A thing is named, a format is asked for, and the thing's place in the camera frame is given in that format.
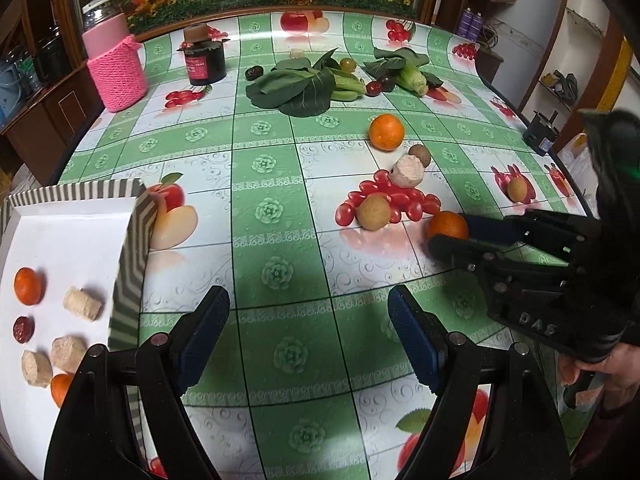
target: pink knitted cover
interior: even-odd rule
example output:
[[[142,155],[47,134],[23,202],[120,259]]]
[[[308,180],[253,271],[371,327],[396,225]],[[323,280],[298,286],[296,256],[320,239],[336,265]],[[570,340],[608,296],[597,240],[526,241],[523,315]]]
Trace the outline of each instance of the pink knitted cover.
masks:
[[[142,46],[133,34],[100,56],[87,62],[104,107],[119,112],[146,94],[146,78],[137,50]]]

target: dark jar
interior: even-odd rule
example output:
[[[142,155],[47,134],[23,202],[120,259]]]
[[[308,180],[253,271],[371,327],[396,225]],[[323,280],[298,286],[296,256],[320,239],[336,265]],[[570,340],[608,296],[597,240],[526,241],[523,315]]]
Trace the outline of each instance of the dark jar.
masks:
[[[209,85],[225,78],[223,42],[209,38],[209,26],[205,23],[184,29],[184,43],[178,51],[184,53],[189,83],[193,86]]]

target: spray can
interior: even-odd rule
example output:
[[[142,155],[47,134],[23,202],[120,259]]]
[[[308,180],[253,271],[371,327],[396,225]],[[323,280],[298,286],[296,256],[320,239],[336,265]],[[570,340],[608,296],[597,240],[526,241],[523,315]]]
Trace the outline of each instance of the spray can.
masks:
[[[471,25],[469,25],[469,32],[466,34],[466,38],[471,41],[475,41],[480,36],[482,30],[482,15],[478,12],[471,17]]]
[[[462,11],[462,15],[460,16],[460,22],[458,23],[458,30],[456,34],[466,38],[466,35],[469,32],[469,27],[471,26],[471,20],[474,14],[471,12],[471,9],[467,7]]]

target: tangerine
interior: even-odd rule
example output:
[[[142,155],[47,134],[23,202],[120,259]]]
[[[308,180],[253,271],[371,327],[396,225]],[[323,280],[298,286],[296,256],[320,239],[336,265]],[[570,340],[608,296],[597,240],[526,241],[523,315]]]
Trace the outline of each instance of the tangerine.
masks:
[[[71,386],[71,381],[73,380],[73,375],[69,374],[58,374],[51,380],[51,397],[53,397],[57,407],[62,407],[66,393],[69,391],[69,386]]]
[[[369,140],[377,149],[392,152],[404,140],[404,126],[394,115],[379,115],[369,126]]]
[[[433,215],[427,225],[427,240],[435,235],[447,235],[464,240],[469,236],[469,228],[465,219],[459,214],[453,211],[440,211]]]
[[[39,303],[42,298],[42,280],[38,273],[29,267],[18,270],[14,278],[14,292],[25,305]]]

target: human hand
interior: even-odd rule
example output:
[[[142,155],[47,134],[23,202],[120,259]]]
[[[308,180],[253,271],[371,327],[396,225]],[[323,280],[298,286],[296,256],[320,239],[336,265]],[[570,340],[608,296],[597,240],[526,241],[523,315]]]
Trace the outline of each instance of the human hand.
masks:
[[[562,386],[574,384],[581,370],[609,375],[604,383],[603,407],[614,410],[631,402],[640,386],[640,347],[618,343],[604,361],[588,364],[561,355],[558,371]]]

